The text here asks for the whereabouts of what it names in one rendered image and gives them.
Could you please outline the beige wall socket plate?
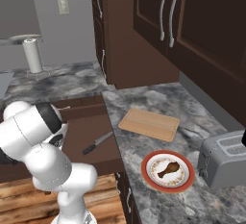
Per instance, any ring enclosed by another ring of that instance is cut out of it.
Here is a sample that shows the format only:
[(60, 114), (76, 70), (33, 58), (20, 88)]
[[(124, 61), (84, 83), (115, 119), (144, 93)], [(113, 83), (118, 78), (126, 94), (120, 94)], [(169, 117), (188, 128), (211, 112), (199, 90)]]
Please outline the beige wall socket plate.
[(69, 14), (68, 0), (58, 0), (60, 14)]

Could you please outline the brown chicken drumstick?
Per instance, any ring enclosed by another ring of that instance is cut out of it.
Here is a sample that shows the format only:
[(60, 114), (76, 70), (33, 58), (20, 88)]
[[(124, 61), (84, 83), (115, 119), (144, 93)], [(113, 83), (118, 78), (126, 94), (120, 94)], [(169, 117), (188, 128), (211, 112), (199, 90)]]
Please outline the brown chicken drumstick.
[(180, 165), (177, 162), (170, 162), (164, 170), (158, 173), (158, 176), (162, 179), (165, 174), (176, 172), (179, 168)]

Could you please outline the wooden cutting board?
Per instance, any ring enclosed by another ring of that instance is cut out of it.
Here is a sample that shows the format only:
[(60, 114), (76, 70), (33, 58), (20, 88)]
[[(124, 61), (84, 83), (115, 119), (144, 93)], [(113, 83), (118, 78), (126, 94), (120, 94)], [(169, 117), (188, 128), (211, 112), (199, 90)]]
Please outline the wooden cutting board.
[(180, 120), (172, 116), (140, 109), (129, 109), (118, 127), (122, 130), (171, 142), (176, 135), (179, 123)]

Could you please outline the tall dark brown cabinet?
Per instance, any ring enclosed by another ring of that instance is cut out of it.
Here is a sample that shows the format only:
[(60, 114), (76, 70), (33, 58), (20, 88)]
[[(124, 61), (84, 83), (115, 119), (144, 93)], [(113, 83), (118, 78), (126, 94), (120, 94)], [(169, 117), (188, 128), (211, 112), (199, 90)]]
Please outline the tall dark brown cabinet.
[(96, 56), (106, 82), (116, 88), (141, 87), (179, 80), (179, 70), (134, 30), (134, 0), (92, 1)]

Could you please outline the dark brown cupboard door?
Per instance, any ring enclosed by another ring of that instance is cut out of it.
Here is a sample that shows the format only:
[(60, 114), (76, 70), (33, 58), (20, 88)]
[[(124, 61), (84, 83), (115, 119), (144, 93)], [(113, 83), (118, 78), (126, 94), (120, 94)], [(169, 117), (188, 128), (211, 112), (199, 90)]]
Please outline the dark brown cupboard door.
[(246, 0), (173, 0), (170, 56), (246, 83)]
[(169, 42), (171, 0), (134, 0), (134, 29), (164, 56)]

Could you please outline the dark brown base cupboard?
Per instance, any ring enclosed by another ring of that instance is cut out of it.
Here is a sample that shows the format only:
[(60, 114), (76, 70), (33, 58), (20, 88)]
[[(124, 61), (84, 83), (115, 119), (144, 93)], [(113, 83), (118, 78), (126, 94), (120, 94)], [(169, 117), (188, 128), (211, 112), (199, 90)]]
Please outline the dark brown base cupboard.
[(125, 172), (115, 173), (116, 188), (118, 190), (127, 224), (141, 224), (138, 217), (135, 199)]

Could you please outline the open brown drawer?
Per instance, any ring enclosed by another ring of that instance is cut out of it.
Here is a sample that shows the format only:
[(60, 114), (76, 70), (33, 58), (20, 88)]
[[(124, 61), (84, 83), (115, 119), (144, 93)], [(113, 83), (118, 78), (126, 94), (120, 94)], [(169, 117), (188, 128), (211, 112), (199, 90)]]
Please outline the open brown drawer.
[[(94, 143), (96, 138), (112, 132), (107, 109), (101, 96), (77, 98), (50, 103), (61, 113), (66, 123), (65, 137), (54, 140), (72, 162), (91, 164), (98, 175), (119, 173), (124, 170), (114, 136), (99, 144), (84, 156), (83, 150)], [(0, 162), (0, 183), (32, 177), (23, 162), (16, 164)]]

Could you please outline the white paper towel roll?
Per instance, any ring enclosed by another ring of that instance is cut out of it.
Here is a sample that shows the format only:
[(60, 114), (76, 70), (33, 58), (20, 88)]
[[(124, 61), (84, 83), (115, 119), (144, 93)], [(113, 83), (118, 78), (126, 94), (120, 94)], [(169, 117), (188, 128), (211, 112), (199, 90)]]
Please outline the white paper towel roll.
[(27, 38), (23, 41), (22, 45), (30, 67), (30, 72), (33, 74), (40, 73), (43, 68), (37, 46), (37, 40), (35, 38)]

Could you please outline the red-rimmed patterned plate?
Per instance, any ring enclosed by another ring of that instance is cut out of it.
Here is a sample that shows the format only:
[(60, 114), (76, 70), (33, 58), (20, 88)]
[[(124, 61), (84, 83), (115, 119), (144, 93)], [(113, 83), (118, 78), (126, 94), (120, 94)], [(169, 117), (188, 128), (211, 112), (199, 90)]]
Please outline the red-rimmed patterned plate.
[[(153, 157), (157, 155), (166, 156), (166, 157), (173, 156), (184, 164), (185, 174), (184, 174), (184, 181), (182, 183), (180, 183), (176, 187), (162, 187), (161, 185), (158, 185), (151, 179), (151, 177), (147, 173), (147, 164)], [(188, 188), (190, 188), (195, 180), (195, 171), (194, 171), (194, 167), (191, 164), (191, 162), (183, 155), (177, 152), (174, 152), (174, 151), (169, 151), (169, 150), (159, 150), (159, 151), (154, 151), (148, 154), (141, 163), (141, 174), (142, 174), (142, 178), (149, 186), (151, 186), (152, 188), (158, 191), (162, 191), (165, 193), (183, 192), (187, 190)]]

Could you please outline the black-handled kitchen knife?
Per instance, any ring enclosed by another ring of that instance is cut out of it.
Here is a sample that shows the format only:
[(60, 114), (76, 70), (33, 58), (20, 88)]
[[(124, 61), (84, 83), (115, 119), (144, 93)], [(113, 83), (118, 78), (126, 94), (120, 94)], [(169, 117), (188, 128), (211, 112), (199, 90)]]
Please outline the black-handled kitchen knife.
[(102, 135), (99, 138), (96, 138), (94, 140), (93, 144), (90, 144), (86, 149), (83, 150), (84, 156), (87, 155), (88, 153), (92, 152), (99, 144), (101, 144), (103, 141), (108, 139), (110, 136), (112, 136), (113, 132), (108, 132), (104, 135)]

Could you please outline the grey toaster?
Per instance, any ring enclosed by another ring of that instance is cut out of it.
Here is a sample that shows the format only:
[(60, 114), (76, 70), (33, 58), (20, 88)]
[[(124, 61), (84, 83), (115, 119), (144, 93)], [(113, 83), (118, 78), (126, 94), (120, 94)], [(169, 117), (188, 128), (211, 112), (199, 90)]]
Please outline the grey toaster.
[(205, 139), (197, 169), (210, 189), (246, 186), (246, 130)]

